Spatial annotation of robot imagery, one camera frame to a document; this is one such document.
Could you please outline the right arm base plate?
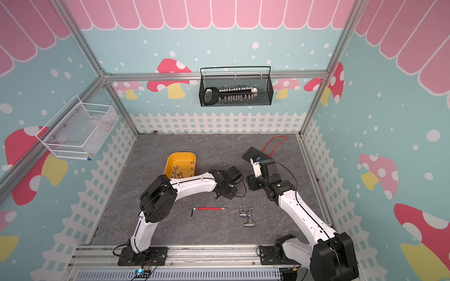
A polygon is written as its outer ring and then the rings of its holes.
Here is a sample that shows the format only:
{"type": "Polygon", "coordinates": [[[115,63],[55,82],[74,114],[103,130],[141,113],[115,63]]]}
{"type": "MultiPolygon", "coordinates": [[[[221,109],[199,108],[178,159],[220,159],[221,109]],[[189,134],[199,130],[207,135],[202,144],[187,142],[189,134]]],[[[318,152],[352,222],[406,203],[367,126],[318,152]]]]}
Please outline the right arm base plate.
{"type": "Polygon", "coordinates": [[[262,246],[256,248],[256,253],[260,257],[262,265],[293,265],[294,261],[287,259],[281,254],[276,246],[262,246]]]}

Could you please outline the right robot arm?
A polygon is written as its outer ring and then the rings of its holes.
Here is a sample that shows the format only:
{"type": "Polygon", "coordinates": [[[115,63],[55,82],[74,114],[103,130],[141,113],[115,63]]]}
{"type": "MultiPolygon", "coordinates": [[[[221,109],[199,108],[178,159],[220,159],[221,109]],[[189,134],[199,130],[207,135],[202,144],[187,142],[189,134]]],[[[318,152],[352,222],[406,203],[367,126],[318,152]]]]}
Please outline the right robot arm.
{"type": "Polygon", "coordinates": [[[354,243],[346,233],[338,233],[316,215],[301,199],[297,185],[282,179],[278,163],[253,156],[249,162],[254,174],[247,178],[253,190],[263,189],[267,198],[284,210],[307,239],[293,235],[275,244],[281,262],[295,261],[306,267],[316,281],[353,281],[359,277],[354,243]]]}

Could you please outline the yellow plastic storage box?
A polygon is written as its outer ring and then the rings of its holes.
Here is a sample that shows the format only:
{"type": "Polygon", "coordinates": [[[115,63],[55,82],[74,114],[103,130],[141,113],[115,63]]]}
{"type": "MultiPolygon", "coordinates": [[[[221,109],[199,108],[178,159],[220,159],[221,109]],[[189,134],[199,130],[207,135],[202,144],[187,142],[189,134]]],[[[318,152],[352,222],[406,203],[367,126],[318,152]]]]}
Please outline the yellow plastic storage box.
{"type": "Polygon", "coordinates": [[[169,179],[193,177],[196,170],[196,155],[192,152],[176,152],[168,157],[164,174],[169,179]]]}

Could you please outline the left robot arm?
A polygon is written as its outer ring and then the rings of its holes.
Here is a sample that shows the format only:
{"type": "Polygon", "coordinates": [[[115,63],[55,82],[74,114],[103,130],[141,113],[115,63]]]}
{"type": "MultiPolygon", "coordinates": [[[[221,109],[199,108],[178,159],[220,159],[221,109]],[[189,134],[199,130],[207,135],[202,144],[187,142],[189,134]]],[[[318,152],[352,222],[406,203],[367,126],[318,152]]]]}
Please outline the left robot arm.
{"type": "Polygon", "coordinates": [[[158,223],[166,219],[177,200],[208,192],[231,200],[236,197],[236,186],[242,181],[243,176],[235,166],[185,179],[170,179],[164,174],[158,176],[140,196],[137,226],[127,242],[128,254],[148,256],[158,223]]]}

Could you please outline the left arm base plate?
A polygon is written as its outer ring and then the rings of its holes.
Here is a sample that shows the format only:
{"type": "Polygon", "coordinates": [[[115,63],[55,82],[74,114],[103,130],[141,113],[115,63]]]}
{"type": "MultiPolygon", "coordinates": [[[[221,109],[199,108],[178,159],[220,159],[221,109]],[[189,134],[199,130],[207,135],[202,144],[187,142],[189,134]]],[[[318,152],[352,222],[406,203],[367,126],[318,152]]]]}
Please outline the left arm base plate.
{"type": "Polygon", "coordinates": [[[168,257],[168,247],[149,247],[141,253],[135,253],[131,247],[122,250],[118,266],[164,266],[168,257]]]}

